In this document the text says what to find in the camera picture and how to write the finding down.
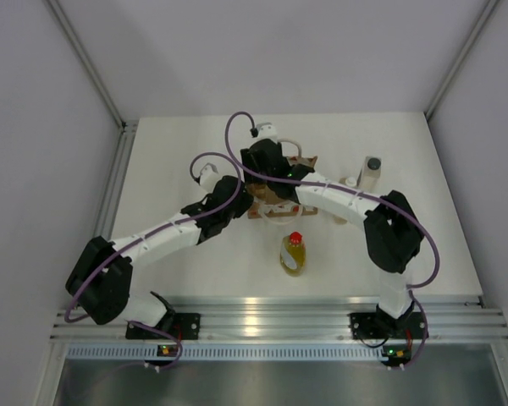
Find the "burlap watermelon print canvas bag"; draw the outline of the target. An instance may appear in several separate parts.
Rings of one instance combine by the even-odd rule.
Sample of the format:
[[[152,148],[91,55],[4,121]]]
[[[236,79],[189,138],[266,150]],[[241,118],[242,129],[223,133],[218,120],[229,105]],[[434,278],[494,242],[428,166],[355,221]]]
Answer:
[[[304,156],[301,144],[290,139],[278,138],[276,141],[282,146],[282,152],[292,171],[288,177],[295,179],[300,175],[307,175],[314,171],[318,158]],[[248,211],[250,219],[262,218],[274,224],[290,224],[297,217],[315,216],[318,209],[304,206],[293,197],[294,186],[277,186],[266,184],[246,184],[247,191],[254,197],[255,202]]]

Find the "aluminium mounting rail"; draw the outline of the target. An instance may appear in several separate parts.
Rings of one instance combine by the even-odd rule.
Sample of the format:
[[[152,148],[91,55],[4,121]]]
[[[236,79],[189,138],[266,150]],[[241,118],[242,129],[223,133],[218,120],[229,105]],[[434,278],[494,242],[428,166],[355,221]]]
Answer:
[[[479,301],[421,302],[432,343],[508,342],[508,325],[499,309]],[[372,298],[316,299],[179,299],[181,312],[198,313],[202,343],[349,343],[350,315],[374,307]]]

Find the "left aluminium frame post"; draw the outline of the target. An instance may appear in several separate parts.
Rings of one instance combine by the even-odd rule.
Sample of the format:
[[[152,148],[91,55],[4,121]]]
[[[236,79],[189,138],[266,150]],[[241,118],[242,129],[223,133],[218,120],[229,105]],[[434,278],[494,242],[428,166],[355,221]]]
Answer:
[[[64,7],[57,0],[43,0],[42,2],[56,22],[65,40],[69,43],[69,46],[80,63],[80,66],[86,73],[87,79],[101,99],[110,118],[113,120],[118,129],[123,130],[125,127],[125,120],[119,112],[116,103],[113,101],[102,76],[98,72],[96,65],[93,63],[89,52],[86,50],[77,30],[65,12]]]

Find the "right aluminium frame post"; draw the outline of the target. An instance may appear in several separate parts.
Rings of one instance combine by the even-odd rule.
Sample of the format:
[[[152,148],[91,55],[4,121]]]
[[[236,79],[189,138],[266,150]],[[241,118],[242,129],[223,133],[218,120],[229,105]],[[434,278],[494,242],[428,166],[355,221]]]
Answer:
[[[481,36],[502,3],[503,1],[500,0],[483,1],[480,11],[474,17],[470,28],[467,30],[467,35],[458,46],[456,54],[450,60],[448,68],[445,70],[441,81],[437,85],[433,96],[430,98],[423,112],[427,123],[433,119],[436,112],[439,110],[439,107],[452,88],[452,85],[456,82],[462,69],[465,67],[467,59],[479,43]]]

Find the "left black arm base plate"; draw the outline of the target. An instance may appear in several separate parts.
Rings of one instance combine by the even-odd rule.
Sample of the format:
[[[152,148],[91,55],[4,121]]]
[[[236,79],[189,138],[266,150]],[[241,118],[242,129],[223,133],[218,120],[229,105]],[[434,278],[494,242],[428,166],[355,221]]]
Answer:
[[[201,326],[201,315],[199,313],[175,313],[166,315],[155,327],[155,330],[166,332],[169,336],[182,340],[197,340]],[[159,333],[128,324],[125,337],[129,340],[157,340],[163,339]]]

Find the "red-capped yellow bottle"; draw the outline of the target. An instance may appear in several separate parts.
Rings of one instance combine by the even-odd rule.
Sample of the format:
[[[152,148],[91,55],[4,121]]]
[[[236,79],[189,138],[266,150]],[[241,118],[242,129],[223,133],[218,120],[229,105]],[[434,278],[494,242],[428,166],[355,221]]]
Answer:
[[[295,231],[283,237],[279,251],[280,265],[291,277],[299,277],[306,263],[306,246],[301,233]]]

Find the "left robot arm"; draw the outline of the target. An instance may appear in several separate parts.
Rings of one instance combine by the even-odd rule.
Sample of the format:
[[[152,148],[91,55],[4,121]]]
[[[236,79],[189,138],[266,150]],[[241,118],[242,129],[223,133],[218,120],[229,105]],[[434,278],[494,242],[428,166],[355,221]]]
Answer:
[[[154,337],[167,337],[174,328],[171,305],[161,294],[135,288],[134,278],[165,256],[219,235],[252,204],[245,183],[225,175],[202,200],[153,229],[112,241],[91,239],[65,283],[66,291],[97,325],[134,321]]]

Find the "grey-capped clear bottle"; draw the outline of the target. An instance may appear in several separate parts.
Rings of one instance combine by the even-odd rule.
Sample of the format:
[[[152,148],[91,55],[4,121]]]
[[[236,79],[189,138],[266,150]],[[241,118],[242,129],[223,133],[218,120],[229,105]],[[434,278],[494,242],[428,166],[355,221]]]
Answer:
[[[358,174],[357,186],[360,190],[371,193],[380,178],[382,160],[376,156],[366,156]]]

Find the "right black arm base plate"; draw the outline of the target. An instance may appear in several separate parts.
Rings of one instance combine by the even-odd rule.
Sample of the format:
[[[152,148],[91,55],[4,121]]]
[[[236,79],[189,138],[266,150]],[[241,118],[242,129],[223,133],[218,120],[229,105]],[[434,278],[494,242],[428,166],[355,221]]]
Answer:
[[[351,335],[355,340],[383,341],[384,339],[413,340],[428,336],[427,324],[420,312],[412,312],[393,319],[376,312],[355,312],[349,315]]]

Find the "aluminium frame post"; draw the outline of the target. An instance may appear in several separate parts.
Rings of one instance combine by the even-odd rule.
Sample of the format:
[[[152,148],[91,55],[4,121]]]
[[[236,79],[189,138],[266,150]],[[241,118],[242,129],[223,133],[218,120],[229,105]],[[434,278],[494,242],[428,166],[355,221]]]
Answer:
[[[77,30],[65,12],[64,7],[57,0],[43,0],[42,2],[56,22],[65,40],[69,43],[69,46],[80,63],[80,66],[86,73],[87,79],[101,99],[110,118],[113,120],[118,129],[123,130],[125,127],[125,120],[119,112],[116,103],[113,101],[102,76],[98,72],[96,65],[93,63],[89,52],[86,50]]]
[[[448,68],[445,70],[441,81],[437,85],[433,96],[430,98],[423,112],[427,123],[433,119],[436,112],[439,110],[439,107],[452,88],[452,85],[456,82],[462,69],[465,67],[467,59],[479,43],[481,36],[502,3],[503,1],[500,0],[483,1],[480,11],[474,17],[470,28],[467,30],[467,35],[458,46],[456,54],[450,60]]]

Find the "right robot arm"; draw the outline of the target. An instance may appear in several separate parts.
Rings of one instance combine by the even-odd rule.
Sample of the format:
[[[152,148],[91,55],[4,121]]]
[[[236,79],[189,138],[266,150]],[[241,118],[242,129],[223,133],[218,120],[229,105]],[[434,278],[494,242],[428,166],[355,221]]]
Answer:
[[[406,268],[423,240],[406,197],[395,190],[382,196],[342,190],[312,167],[290,163],[281,145],[270,139],[242,149],[240,161],[247,181],[265,184],[282,200],[341,217],[365,233],[368,256],[380,270],[380,296],[372,326],[384,337],[403,333],[414,309],[407,292]]]

